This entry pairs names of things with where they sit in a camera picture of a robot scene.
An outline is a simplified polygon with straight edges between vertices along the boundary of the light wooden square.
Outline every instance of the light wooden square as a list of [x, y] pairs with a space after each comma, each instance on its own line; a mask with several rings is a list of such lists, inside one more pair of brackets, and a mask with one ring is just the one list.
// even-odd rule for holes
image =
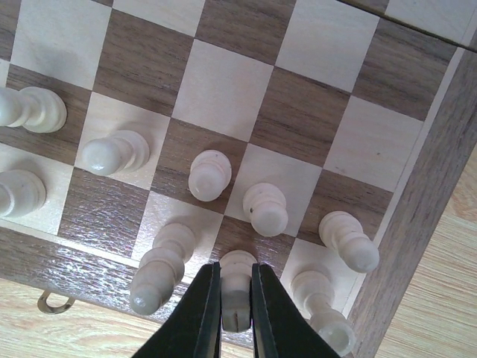
[[219, 213], [150, 192], [131, 258], [140, 260], [152, 249], [152, 242], [161, 228], [179, 222], [192, 230], [197, 242], [184, 274], [188, 277], [184, 280], [190, 281], [202, 265], [209, 262], [223, 217]]
[[172, 116], [248, 141], [273, 66], [195, 40]]
[[476, 0], [390, 0], [385, 14], [461, 43], [476, 10]]
[[24, 0], [11, 62], [90, 90], [110, 14], [90, 0]]
[[351, 92], [378, 20], [336, 0], [298, 0], [277, 66]]
[[288, 225], [283, 233], [296, 236], [320, 173], [319, 166], [249, 144], [225, 215], [248, 222], [242, 205], [245, 192], [254, 184], [271, 183], [286, 197]]
[[0, 59], [0, 86], [5, 87], [7, 84], [8, 69], [10, 62]]
[[324, 168], [393, 192], [422, 122], [351, 97]]
[[[311, 242], [295, 239], [290, 256], [283, 269], [280, 282], [292, 297], [291, 282], [301, 272], [319, 271], [325, 274], [335, 290], [334, 310], [343, 312], [352, 292], [358, 274], [346, 266], [334, 251]], [[303, 317], [310, 319], [309, 313], [301, 311]]]
[[205, 0], [115, 0], [113, 8], [194, 36]]
[[2, 220], [6, 220], [56, 235], [60, 227], [73, 167], [0, 144], [0, 172], [13, 169], [28, 170], [36, 174], [45, 184], [46, 201], [40, 209], [25, 216], [0, 219], [0, 226], [4, 226]]
[[151, 152], [149, 161], [135, 172], [118, 172], [110, 175], [110, 178], [149, 190], [168, 124], [169, 117], [94, 92], [89, 101], [75, 166], [87, 170], [81, 159], [81, 153], [89, 141], [106, 137], [117, 130], [135, 131], [149, 144]]

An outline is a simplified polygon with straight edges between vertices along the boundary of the chess piece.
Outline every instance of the chess piece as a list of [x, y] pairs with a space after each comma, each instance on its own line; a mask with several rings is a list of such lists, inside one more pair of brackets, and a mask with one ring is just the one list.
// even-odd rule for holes
[[184, 263], [194, 253], [195, 236], [185, 225], [169, 224], [152, 247], [139, 262], [130, 288], [131, 308], [140, 315], [152, 315], [171, 298], [184, 276]]
[[250, 280], [252, 254], [234, 250], [221, 258], [222, 327], [227, 332], [243, 332], [250, 328]]
[[359, 221], [344, 211], [327, 214], [318, 229], [323, 243], [338, 255], [350, 269], [366, 273], [379, 264], [379, 251], [363, 233]]
[[23, 126], [30, 132], [51, 133], [62, 128], [65, 121], [66, 106], [49, 89], [0, 88], [0, 126]]
[[200, 201], [212, 201], [230, 183], [232, 166], [220, 151], [203, 151], [191, 164], [189, 190]]
[[87, 170], [96, 175], [134, 172], [148, 162], [149, 145], [137, 132], [116, 131], [85, 144], [81, 158]]
[[348, 320], [332, 308], [335, 291], [328, 278], [318, 271], [305, 271], [291, 282], [293, 301], [311, 315], [313, 330], [340, 356], [346, 356], [356, 343]]
[[262, 236], [280, 235], [286, 229], [286, 199], [272, 184], [259, 183], [249, 188], [244, 195], [243, 208], [253, 229]]
[[43, 206], [46, 190], [32, 172], [10, 170], [0, 173], [0, 218], [27, 215]]

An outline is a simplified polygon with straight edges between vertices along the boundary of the checkered pattern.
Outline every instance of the checkered pattern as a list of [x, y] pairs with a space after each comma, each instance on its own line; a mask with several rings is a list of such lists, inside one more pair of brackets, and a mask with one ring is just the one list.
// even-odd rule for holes
[[[453, 53], [335, 0], [3, 3], [18, 24], [14, 40], [2, 35], [0, 81], [53, 90], [69, 114], [54, 134], [0, 128], [0, 169], [32, 170], [48, 190], [41, 210], [9, 227], [134, 265], [161, 227], [183, 222], [199, 239], [185, 281], [236, 248], [284, 280], [319, 257], [318, 223], [333, 210], [374, 237]], [[148, 164], [108, 178], [83, 170], [85, 143], [118, 129], [146, 138]], [[206, 149], [233, 167], [212, 203], [187, 188]], [[277, 238], [242, 212], [262, 181], [287, 199]], [[342, 275], [347, 297], [356, 276]]]

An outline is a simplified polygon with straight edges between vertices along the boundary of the white pawn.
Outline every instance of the white pawn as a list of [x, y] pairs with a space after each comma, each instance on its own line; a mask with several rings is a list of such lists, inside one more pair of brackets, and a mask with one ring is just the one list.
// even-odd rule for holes
[[0, 173], [0, 218], [27, 215], [43, 206], [46, 190], [43, 182], [26, 170]]
[[0, 88], [0, 126], [19, 127], [35, 133], [58, 131], [66, 121], [66, 106], [49, 89]]
[[172, 296], [184, 276], [184, 263], [195, 249], [193, 232], [182, 224], [161, 229], [139, 262], [130, 288], [130, 305], [140, 315], [152, 315]]
[[253, 229], [262, 236], [280, 235], [286, 229], [286, 199], [272, 184], [259, 183], [249, 188], [244, 195], [243, 208]]
[[250, 280], [252, 254], [234, 250], [221, 258], [222, 327], [227, 332], [243, 332], [250, 328]]
[[291, 282], [293, 301], [311, 315], [313, 330], [340, 356], [353, 349], [356, 337], [348, 320], [332, 307], [335, 291], [328, 278], [318, 271], [298, 274]]
[[220, 151], [203, 151], [191, 164], [189, 190], [200, 201], [212, 201], [230, 183], [232, 166]]
[[360, 273], [374, 270], [379, 264], [379, 251], [363, 233], [358, 219], [344, 211], [327, 214], [318, 228], [323, 243], [338, 255], [350, 269]]
[[137, 132], [116, 131], [85, 144], [81, 158], [86, 169], [96, 175], [134, 172], [148, 162], [149, 145]]

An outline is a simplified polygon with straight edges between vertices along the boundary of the white chess piece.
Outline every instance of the white chess piece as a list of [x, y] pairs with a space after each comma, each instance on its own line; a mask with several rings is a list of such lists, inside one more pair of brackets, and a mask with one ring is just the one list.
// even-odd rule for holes
[[203, 151], [191, 164], [189, 190], [200, 201], [212, 201], [230, 183], [232, 166], [220, 151]]
[[161, 229], [139, 262], [130, 288], [130, 305], [140, 315], [152, 315], [172, 296], [184, 276], [184, 263], [195, 249], [193, 232], [182, 224]]
[[46, 190], [32, 172], [10, 170], [0, 173], [0, 218], [20, 217], [43, 206]]
[[0, 88], [0, 126], [19, 127], [35, 133], [58, 131], [66, 121], [66, 106], [49, 89]]
[[137, 132], [116, 131], [85, 144], [81, 158], [86, 169], [96, 175], [134, 172], [148, 162], [149, 145]]
[[286, 199], [276, 186], [258, 183], [249, 188], [243, 200], [244, 214], [262, 236], [280, 235], [288, 224]]
[[356, 343], [348, 320], [332, 308], [335, 291], [328, 278], [318, 271], [305, 271], [291, 282], [293, 301], [311, 315], [310, 325], [340, 356], [346, 356]]
[[250, 328], [250, 280], [252, 254], [235, 250], [221, 258], [222, 327], [227, 332], [243, 332]]
[[366, 273], [378, 266], [378, 248], [363, 233], [359, 221], [349, 213], [335, 211], [327, 214], [318, 231], [323, 243], [336, 250], [350, 269]]

